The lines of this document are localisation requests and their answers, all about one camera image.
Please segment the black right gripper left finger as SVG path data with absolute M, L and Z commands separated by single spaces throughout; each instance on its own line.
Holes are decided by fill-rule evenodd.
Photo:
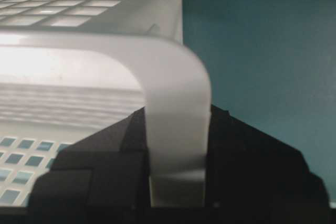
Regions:
M 142 223 L 150 206 L 144 109 L 61 150 L 34 183 L 28 223 Z

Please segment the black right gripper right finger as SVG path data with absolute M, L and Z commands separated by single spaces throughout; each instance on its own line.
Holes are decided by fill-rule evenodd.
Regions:
M 211 106 L 205 205 L 213 223 L 330 223 L 329 195 L 296 148 Z

